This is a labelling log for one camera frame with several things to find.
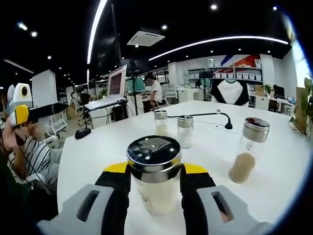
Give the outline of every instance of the hair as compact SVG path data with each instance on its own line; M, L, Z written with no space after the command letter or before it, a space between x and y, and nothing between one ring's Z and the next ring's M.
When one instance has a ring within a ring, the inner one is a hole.
M156 80L156 77L153 76L152 72L147 73L147 75L145 76L145 81L147 79L152 79L152 80Z

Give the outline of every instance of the laptop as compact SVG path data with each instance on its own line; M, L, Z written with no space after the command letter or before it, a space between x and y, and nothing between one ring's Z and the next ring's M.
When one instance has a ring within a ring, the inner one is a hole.
M90 111L104 108L110 104L125 100L125 78L127 65L124 65L109 74L107 97L101 100L89 102L85 105Z

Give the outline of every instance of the man in white shirt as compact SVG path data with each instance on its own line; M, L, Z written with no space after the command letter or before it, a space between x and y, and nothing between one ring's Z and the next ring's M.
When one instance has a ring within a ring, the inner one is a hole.
M143 102L144 112L149 112L153 107L163 104L163 95L162 95L162 87L157 79L153 76L151 72L149 72L145 76L145 85L151 86L151 96L150 101Z

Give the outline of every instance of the salt shaker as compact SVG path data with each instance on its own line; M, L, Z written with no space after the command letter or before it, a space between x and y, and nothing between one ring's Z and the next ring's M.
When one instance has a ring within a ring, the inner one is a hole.
M236 183L245 182L255 162L262 156L268 137L269 123L256 117L245 119L243 133L238 147L234 166L229 171L229 178Z
M156 135L167 135L167 112L165 110L155 111Z
M192 146L194 119L192 116L180 116L177 119L177 136L181 148Z
M127 160L147 211L165 214L179 204L181 151L175 139L137 139L127 148Z

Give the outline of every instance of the computer monitor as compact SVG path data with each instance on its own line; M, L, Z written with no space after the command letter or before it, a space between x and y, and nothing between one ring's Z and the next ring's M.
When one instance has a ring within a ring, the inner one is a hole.
M108 97L123 97L125 90L127 65L124 65L109 74Z
M134 92L133 80L126 81L126 91ZM144 92L146 91L145 84L142 78L138 77L135 79L135 92Z

